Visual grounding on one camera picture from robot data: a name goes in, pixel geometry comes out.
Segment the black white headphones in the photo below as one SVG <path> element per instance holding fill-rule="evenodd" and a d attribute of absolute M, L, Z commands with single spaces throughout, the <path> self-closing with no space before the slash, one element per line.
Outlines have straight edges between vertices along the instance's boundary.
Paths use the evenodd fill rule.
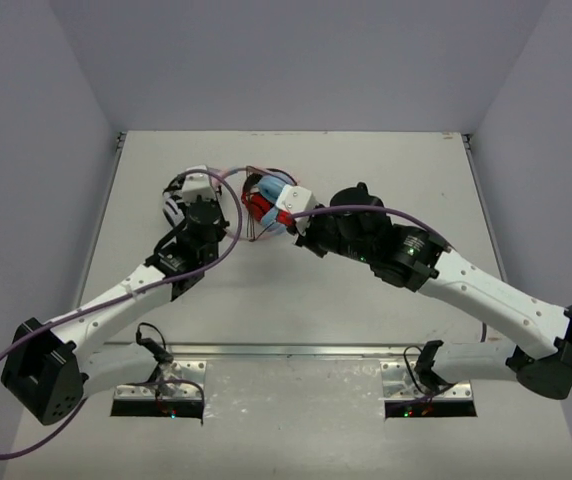
<path fill-rule="evenodd" d="M 178 226 L 185 220 L 187 205 L 182 196 L 184 178 L 177 175 L 162 192 L 162 213 L 171 227 Z"/>

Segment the metal table edge rail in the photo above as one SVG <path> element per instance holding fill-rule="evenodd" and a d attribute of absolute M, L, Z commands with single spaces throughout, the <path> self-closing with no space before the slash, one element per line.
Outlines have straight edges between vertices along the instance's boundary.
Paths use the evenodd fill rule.
<path fill-rule="evenodd" d="M 173 343 L 166 349 L 177 357 L 195 358 L 357 358 L 381 359 L 418 355 L 418 348 L 407 344 L 270 344 L 270 343 Z"/>

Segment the metal mounting bracket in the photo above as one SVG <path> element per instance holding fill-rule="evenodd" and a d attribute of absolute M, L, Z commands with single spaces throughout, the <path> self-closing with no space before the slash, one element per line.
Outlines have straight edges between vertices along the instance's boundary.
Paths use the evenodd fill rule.
<path fill-rule="evenodd" d="M 205 389 L 207 361 L 176 358 L 156 368 L 147 381 L 119 385 L 114 390 L 117 400 L 196 401 Z"/>
<path fill-rule="evenodd" d="M 385 359 L 380 362 L 383 396 L 386 400 L 406 401 L 419 399 L 424 392 L 411 380 L 403 359 Z"/>

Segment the red black headphones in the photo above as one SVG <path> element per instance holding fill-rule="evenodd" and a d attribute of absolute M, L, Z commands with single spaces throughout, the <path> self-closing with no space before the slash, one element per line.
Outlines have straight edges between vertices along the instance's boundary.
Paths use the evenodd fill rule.
<path fill-rule="evenodd" d="M 276 200 L 285 185 L 295 185 L 296 180 L 288 173 L 269 169 L 267 173 L 252 173 L 242 187 L 241 200 L 250 216 L 269 231 L 282 230 L 276 221 Z"/>

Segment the left metal mounting bracket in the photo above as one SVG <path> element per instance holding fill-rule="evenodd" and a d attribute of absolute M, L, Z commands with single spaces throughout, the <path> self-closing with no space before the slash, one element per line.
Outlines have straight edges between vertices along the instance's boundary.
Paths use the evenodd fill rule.
<path fill-rule="evenodd" d="M 117 400 L 196 401 L 205 389 L 207 361 L 176 358 L 156 368 L 147 381 L 119 385 L 114 390 Z"/>

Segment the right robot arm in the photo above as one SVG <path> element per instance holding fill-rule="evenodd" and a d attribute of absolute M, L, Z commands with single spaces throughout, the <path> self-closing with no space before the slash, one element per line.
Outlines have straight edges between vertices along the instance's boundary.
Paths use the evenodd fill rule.
<path fill-rule="evenodd" d="M 501 334 L 495 342 L 420 346 L 409 376 L 425 396 L 473 379 L 515 381 L 553 400 L 569 396 L 572 305 L 547 303 L 486 273 L 415 219 L 394 223 L 394 211 L 363 182 L 337 192 L 329 206 L 304 187 L 287 186 L 277 205 L 298 246 L 359 261 L 384 283 L 441 301 Z"/>

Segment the pink blue cat-ear headphones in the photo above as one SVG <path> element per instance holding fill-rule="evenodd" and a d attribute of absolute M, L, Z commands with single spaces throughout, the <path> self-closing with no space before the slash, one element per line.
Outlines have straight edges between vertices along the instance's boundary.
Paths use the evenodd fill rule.
<path fill-rule="evenodd" d="M 224 179 L 236 174 L 245 174 L 241 191 L 236 196 L 242 204 L 245 215 L 242 225 L 246 233 L 240 234 L 240 241 L 267 240 L 285 232 L 286 227 L 278 221 L 276 201 L 284 186 L 298 184 L 290 173 L 278 168 L 256 166 L 228 169 L 210 167 L 210 170 Z"/>

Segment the right metal mounting bracket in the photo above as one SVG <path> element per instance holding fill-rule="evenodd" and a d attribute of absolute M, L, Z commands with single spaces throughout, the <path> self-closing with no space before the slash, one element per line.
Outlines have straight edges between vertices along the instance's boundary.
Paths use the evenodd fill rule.
<path fill-rule="evenodd" d="M 406 401 L 419 399 L 424 392 L 411 380 L 403 359 L 385 359 L 380 362 L 383 396 L 386 400 Z"/>

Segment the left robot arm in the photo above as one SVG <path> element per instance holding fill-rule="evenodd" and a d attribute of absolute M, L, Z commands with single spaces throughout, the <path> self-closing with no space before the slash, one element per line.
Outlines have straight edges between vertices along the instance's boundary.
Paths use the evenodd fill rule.
<path fill-rule="evenodd" d="M 8 355 L 2 384 L 45 426 L 64 419 L 88 397 L 124 384 L 171 395 L 161 383 L 177 377 L 174 359 L 161 343 L 136 334 L 126 346 L 105 344 L 202 280 L 203 267 L 219 257 L 227 226 L 218 201 L 190 203 L 173 239 L 83 305 L 79 318 L 22 323 L 15 337 L 23 343 Z"/>

